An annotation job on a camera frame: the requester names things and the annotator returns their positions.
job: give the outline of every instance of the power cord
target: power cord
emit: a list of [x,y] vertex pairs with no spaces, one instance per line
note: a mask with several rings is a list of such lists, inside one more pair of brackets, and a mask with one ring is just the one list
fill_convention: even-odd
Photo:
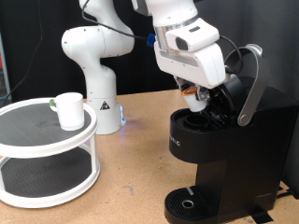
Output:
[[139,35],[130,35],[130,34],[127,34],[127,33],[123,32],[123,31],[117,30],[117,29],[115,29],[115,28],[113,28],[113,27],[104,25],[104,24],[101,23],[101,22],[93,21],[93,20],[90,20],[90,19],[86,18],[86,17],[84,16],[84,12],[85,12],[84,9],[85,9],[85,7],[87,6],[87,4],[89,3],[89,1],[90,1],[90,0],[87,0],[86,3],[84,4],[83,8],[82,8],[82,18],[83,18],[85,21],[88,21],[88,22],[91,22],[91,23],[94,23],[94,24],[98,24],[98,25],[104,26],[104,27],[106,27],[106,28],[108,28],[108,29],[110,29],[110,30],[113,30],[113,31],[115,31],[115,32],[118,32],[118,33],[120,33],[120,34],[122,34],[122,35],[127,35],[127,36],[130,36],[130,37],[135,38],[135,39],[141,39],[141,40],[146,40],[146,41],[148,41],[148,38],[147,38],[147,37],[139,36]]
[[235,43],[232,40],[230,40],[226,36],[221,35],[221,39],[224,39],[224,40],[228,41],[231,45],[233,45],[237,55],[239,56],[240,62],[241,62],[239,70],[236,71],[234,68],[226,67],[225,72],[228,74],[239,74],[243,70],[243,57],[242,57],[242,54],[241,54],[239,48],[235,45]]
[[[7,96],[7,99],[9,98],[9,96],[12,94],[12,92],[14,92],[24,81],[25,81],[25,79],[28,77],[28,75],[29,75],[29,72],[30,72],[30,69],[31,69],[31,65],[32,65],[32,63],[33,63],[33,60],[34,60],[34,58],[35,58],[35,56],[36,56],[36,53],[37,53],[37,51],[38,51],[38,49],[39,49],[39,47],[40,47],[40,44],[41,44],[41,42],[42,42],[42,40],[43,40],[43,38],[44,38],[44,29],[43,29],[43,25],[42,25],[42,22],[41,22],[41,13],[40,13],[40,2],[39,2],[39,0],[37,0],[38,1],[38,16],[39,16],[39,29],[40,29],[40,34],[41,34],[41,36],[40,36],[40,39],[39,39],[39,42],[38,42],[38,44],[37,44],[37,46],[36,46],[36,49],[35,49],[35,51],[34,51],[34,53],[33,53],[33,55],[32,55],[32,57],[31,57],[31,60],[30,60],[30,62],[29,62],[29,65],[28,65],[28,68],[27,68],[27,72],[26,72],[26,75],[24,76],[24,78],[12,89],[12,91],[9,93],[9,95]],[[6,105],[6,103],[7,103],[7,99],[4,101],[4,104],[3,104],[3,106],[5,106]]]

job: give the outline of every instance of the mug handle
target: mug handle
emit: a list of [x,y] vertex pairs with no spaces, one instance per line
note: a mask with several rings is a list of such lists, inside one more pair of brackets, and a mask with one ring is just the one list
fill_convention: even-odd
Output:
[[57,108],[55,107],[55,100],[51,99],[49,101],[49,104],[50,104],[50,108],[52,109],[52,111],[57,112]]

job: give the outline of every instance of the black coffee machine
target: black coffee machine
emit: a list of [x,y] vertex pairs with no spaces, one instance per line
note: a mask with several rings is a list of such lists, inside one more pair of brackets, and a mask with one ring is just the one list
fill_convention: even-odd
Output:
[[[240,51],[253,55],[256,78],[234,76],[209,91],[201,113],[181,109],[171,116],[171,153],[198,168],[195,186],[166,197],[169,223],[216,224],[246,216],[270,221],[267,211],[276,201],[298,102],[266,87],[269,70],[261,48]],[[237,62],[234,51],[225,64]]]

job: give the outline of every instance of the black cable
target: black cable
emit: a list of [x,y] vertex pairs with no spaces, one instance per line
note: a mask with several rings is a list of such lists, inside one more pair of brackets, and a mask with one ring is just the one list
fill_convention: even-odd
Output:
[[[34,51],[34,53],[33,53],[33,55],[32,55],[32,57],[31,57],[31,60],[30,60],[30,62],[29,62],[29,65],[28,65],[28,68],[27,68],[27,72],[26,72],[26,75],[24,76],[24,78],[12,89],[12,91],[10,91],[10,93],[9,93],[9,95],[7,96],[7,99],[9,98],[9,96],[12,94],[12,92],[14,92],[24,81],[25,81],[25,79],[28,77],[28,75],[29,75],[29,72],[30,72],[30,69],[31,69],[31,65],[32,65],[32,63],[33,63],[33,60],[34,60],[34,58],[35,58],[35,56],[36,56],[36,53],[37,53],[37,51],[38,51],[38,49],[39,49],[39,46],[40,46],[40,44],[41,44],[41,42],[42,42],[42,40],[43,40],[43,38],[44,38],[44,29],[43,29],[43,25],[42,25],[42,22],[41,22],[41,13],[40,13],[40,2],[39,2],[39,0],[37,0],[38,1],[38,16],[39,16],[39,29],[40,29],[40,39],[39,39],[39,42],[38,42],[38,44],[37,44],[37,46],[36,46],[36,49],[35,49],[35,51]],[[3,104],[3,106],[5,106],[6,105],[6,103],[7,103],[7,99],[4,101],[4,104]]]
[[130,36],[130,37],[136,38],[136,39],[142,39],[142,40],[146,40],[146,41],[148,41],[148,38],[147,38],[147,37],[139,36],[139,35],[130,35],[130,34],[127,34],[127,33],[123,32],[123,31],[120,31],[120,30],[117,30],[117,29],[115,29],[115,28],[112,28],[112,27],[110,27],[110,26],[104,25],[104,24],[101,23],[101,22],[93,21],[93,20],[87,19],[87,18],[84,16],[84,12],[85,12],[84,9],[85,9],[85,7],[87,6],[87,4],[89,3],[89,1],[90,1],[90,0],[87,0],[86,3],[84,4],[83,8],[82,8],[82,18],[83,18],[85,21],[88,21],[88,22],[91,22],[91,23],[94,23],[94,24],[98,24],[98,25],[104,26],[104,27],[106,27],[106,28],[108,28],[108,29],[110,29],[110,30],[113,30],[113,31],[115,31],[115,32],[118,32],[118,33],[120,33],[120,34],[122,34],[122,35],[127,35],[127,36]]
[[235,71],[235,69],[232,69],[232,68],[227,68],[227,69],[225,69],[226,72],[228,72],[229,74],[239,74],[243,69],[243,57],[242,57],[242,54],[241,54],[239,48],[235,45],[235,43],[232,40],[230,40],[226,36],[221,35],[221,39],[224,39],[224,40],[228,41],[231,45],[234,46],[235,51],[236,51],[237,55],[239,56],[239,59],[240,59],[240,62],[241,62],[241,65],[240,65],[240,68],[239,68],[238,71]]
[[287,192],[284,192],[284,193],[281,193],[277,196],[277,199],[279,198],[283,198],[283,197],[286,197],[286,196],[289,196],[289,195],[292,195],[291,192],[287,191]]

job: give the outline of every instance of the round tray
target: round tray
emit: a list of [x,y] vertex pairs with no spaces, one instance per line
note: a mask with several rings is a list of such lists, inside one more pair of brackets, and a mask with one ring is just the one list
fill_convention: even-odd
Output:
[[49,107],[51,98],[18,102],[0,109],[0,155],[39,158],[66,152],[87,141],[96,131],[93,109],[84,104],[85,126],[67,132]]

